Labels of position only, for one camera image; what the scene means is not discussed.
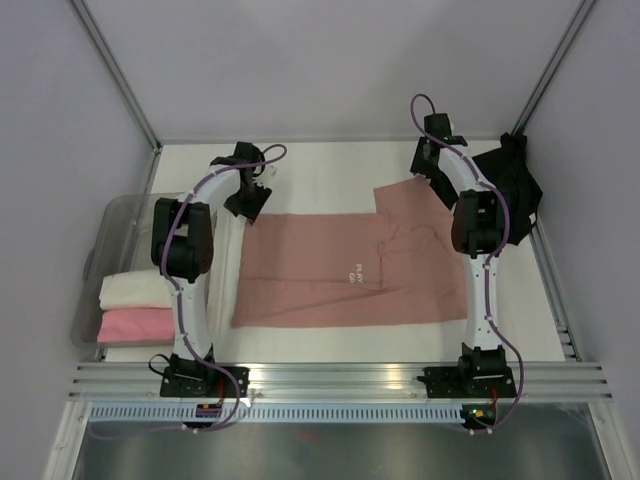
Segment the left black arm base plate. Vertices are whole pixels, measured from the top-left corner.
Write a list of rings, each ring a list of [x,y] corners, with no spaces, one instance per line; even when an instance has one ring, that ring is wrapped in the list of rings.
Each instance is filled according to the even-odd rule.
[[[250,370],[245,367],[227,366],[238,387],[222,372],[212,369],[172,370],[163,372],[160,396],[165,398],[245,398]]]

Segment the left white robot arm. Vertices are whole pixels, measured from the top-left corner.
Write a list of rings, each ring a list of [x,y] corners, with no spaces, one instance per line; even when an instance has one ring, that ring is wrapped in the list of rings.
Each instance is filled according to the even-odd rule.
[[[207,281],[214,257],[219,210],[254,223],[272,190],[256,183],[271,163],[266,153],[238,142],[231,155],[215,158],[206,175],[177,198],[158,199],[153,210],[151,259],[166,281],[174,315],[172,356],[191,362],[184,385],[206,396],[218,384],[207,326]]]

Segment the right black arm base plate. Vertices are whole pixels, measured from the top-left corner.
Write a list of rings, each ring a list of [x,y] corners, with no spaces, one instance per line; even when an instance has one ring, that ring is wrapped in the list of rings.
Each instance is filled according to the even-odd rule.
[[[452,366],[425,367],[417,380],[430,399],[512,399],[517,395],[509,367],[487,372],[471,372]]]

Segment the aluminium frame rail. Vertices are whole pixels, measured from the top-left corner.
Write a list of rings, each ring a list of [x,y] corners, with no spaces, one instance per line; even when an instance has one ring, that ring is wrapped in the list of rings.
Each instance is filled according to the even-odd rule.
[[[249,397],[266,402],[427,402],[419,364],[249,364]],[[69,400],[151,401],[161,379],[143,363],[81,363]],[[610,402],[602,367],[538,362],[525,367],[522,400],[529,403]]]

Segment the dusty pink t-shirt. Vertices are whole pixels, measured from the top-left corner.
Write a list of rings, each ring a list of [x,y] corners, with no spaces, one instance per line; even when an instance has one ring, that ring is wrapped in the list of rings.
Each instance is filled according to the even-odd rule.
[[[422,178],[367,214],[263,214],[245,228],[235,328],[440,323],[467,315],[452,215]]]

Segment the rolled white t-shirt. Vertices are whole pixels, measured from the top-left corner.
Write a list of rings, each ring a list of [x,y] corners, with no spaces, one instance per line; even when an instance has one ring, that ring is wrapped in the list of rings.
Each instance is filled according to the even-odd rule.
[[[156,270],[117,273],[103,278],[99,304],[103,310],[171,307],[165,279]]]

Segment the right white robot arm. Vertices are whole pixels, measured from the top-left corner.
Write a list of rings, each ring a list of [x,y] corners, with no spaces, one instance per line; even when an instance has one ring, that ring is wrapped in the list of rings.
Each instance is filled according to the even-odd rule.
[[[497,270],[510,233],[506,200],[473,161],[464,137],[452,133],[447,114],[431,113],[414,123],[421,137],[410,172],[427,179],[453,213],[451,244],[465,268],[462,355],[503,361],[506,342],[497,328]]]

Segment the black t-shirt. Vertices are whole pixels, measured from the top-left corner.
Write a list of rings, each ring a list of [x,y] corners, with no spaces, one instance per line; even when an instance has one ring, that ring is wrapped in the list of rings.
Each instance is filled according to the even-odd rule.
[[[500,147],[476,155],[476,165],[501,192],[509,208],[508,243],[518,245],[529,235],[537,221],[543,192],[527,164],[527,137],[505,132]]]

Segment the rolled bright pink t-shirt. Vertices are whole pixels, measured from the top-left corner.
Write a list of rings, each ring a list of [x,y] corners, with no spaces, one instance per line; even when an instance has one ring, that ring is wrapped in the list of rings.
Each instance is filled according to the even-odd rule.
[[[169,341],[174,338],[171,309],[125,308],[106,311],[97,335],[99,343]]]

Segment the clear plastic bin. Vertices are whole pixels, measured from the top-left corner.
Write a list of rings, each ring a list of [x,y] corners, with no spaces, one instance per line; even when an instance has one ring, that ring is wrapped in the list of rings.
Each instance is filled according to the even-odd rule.
[[[153,210],[162,197],[175,199],[180,194],[128,195],[111,201],[105,211],[92,254],[84,272],[84,286],[72,327],[72,341],[82,348],[174,345],[169,341],[135,343],[99,343],[103,310],[99,293],[104,277],[138,270],[159,269],[151,259]]]

